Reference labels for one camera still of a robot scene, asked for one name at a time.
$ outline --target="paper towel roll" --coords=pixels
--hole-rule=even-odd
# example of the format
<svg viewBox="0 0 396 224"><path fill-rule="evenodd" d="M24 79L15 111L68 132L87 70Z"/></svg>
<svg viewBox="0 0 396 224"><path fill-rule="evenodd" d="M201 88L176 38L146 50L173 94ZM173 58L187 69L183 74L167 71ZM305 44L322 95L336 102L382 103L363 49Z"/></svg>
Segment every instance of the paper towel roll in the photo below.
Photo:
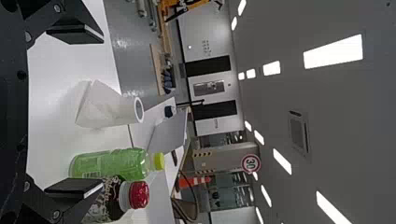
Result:
<svg viewBox="0 0 396 224"><path fill-rule="evenodd" d="M95 80L81 100L76 124L84 128L105 128L141 123L144 117L145 110L138 97L123 97Z"/></svg>

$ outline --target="speed limit sign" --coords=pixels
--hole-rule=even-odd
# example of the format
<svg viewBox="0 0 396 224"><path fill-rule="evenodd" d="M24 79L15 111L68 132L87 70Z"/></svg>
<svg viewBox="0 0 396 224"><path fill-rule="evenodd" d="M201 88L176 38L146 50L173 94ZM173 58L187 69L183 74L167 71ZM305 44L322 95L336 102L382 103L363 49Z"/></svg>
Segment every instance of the speed limit sign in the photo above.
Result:
<svg viewBox="0 0 396 224"><path fill-rule="evenodd" d="M242 168L248 174L257 172L262 168L262 161L254 154L249 154L242 159Z"/></svg>

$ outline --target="air vent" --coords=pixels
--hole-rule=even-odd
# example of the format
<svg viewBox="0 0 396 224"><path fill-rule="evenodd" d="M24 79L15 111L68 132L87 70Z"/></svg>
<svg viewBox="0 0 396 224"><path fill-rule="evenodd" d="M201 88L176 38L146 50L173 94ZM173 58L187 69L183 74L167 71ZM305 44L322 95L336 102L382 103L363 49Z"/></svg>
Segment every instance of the air vent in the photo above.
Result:
<svg viewBox="0 0 396 224"><path fill-rule="evenodd" d="M311 158L308 117L306 113L289 111L289 136L291 146L306 159Z"/></svg>

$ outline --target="white table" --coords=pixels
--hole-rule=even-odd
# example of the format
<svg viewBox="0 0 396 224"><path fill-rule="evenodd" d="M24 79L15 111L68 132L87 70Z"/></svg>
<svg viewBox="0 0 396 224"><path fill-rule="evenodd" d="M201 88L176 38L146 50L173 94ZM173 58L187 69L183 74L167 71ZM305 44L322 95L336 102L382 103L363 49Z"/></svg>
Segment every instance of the white table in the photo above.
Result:
<svg viewBox="0 0 396 224"><path fill-rule="evenodd" d="M85 129L75 124L79 99L86 80L99 79L120 92L106 13L102 0L83 0L105 33L104 45L70 46L42 35L28 51L29 60L29 151L27 173L44 189L68 177L74 156L131 146L127 126ZM146 113L145 122L131 125L136 147L147 148L154 126L163 120L163 108L175 106L172 98ZM184 149L178 148L179 161ZM171 155L165 156L167 173L159 173L151 184L150 204L134 213L136 223L174 223L168 186L173 186L178 167ZM131 223L125 216L121 223Z"/></svg>

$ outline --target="rectangular ceiling light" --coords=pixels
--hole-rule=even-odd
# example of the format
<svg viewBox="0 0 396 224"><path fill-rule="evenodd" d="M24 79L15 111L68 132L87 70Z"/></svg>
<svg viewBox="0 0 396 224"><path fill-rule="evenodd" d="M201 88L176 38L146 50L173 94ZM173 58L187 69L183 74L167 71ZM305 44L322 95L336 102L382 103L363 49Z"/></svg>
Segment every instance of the rectangular ceiling light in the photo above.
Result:
<svg viewBox="0 0 396 224"><path fill-rule="evenodd" d="M262 195L264 195L265 201L267 201L268 205L272 207L272 201L270 198L270 195L268 195L267 190L265 190L265 187L262 185Z"/></svg>
<svg viewBox="0 0 396 224"><path fill-rule="evenodd" d="M254 68L247 70L247 78L254 78L254 77L256 77L256 70Z"/></svg>
<svg viewBox="0 0 396 224"><path fill-rule="evenodd" d="M238 79L239 79L239 80L245 79L245 73L239 73L239 74L238 74Z"/></svg>
<svg viewBox="0 0 396 224"><path fill-rule="evenodd" d="M231 22L231 29L234 30L237 24L238 24L238 19L234 17L233 22Z"/></svg>
<svg viewBox="0 0 396 224"><path fill-rule="evenodd" d="M338 211L319 191L317 191L318 206L335 224L352 224Z"/></svg>
<svg viewBox="0 0 396 224"><path fill-rule="evenodd" d="M257 215L257 218L259 219L260 223L264 224L264 220L262 220L262 213L260 213L260 210L258 207L256 207L256 215Z"/></svg>
<svg viewBox="0 0 396 224"><path fill-rule="evenodd" d="M255 179L256 181L258 181L258 180L259 180L259 176L257 175L257 173L256 173L256 172L253 172L253 177L254 177L254 179Z"/></svg>
<svg viewBox="0 0 396 224"><path fill-rule="evenodd" d="M264 146L264 137L259 132L254 131L254 137Z"/></svg>
<svg viewBox="0 0 396 224"><path fill-rule="evenodd" d="M291 164L286 160L277 150L274 148L274 158L279 162L279 164L283 167L283 169L291 175Z"/></svg>
<svg viewBox="0 0 396 224"><path fill-rule="evenodd" d="M280 61L265 64L262 67L265 76L280 74Z"/></svg>
<svg viewBox="0 0 396 224"><path fill-rule="evenodd" d="M242 12L244 12L245 6L247 5L247 0L241 0L238 7L238 15L241 16Z"/></svg>
<svg viewBox="0 0 396 224"><path fill-rule="evenodd" d="M251 132L251 125L245 120L245 127Z"/></svg>
<svg viewBox="0 0 396 224"><path fill-rule="evenodd" d="M363 59L361 35L354 35L329 45L304 52L306 69L338 63L350 63Z"/></svg>

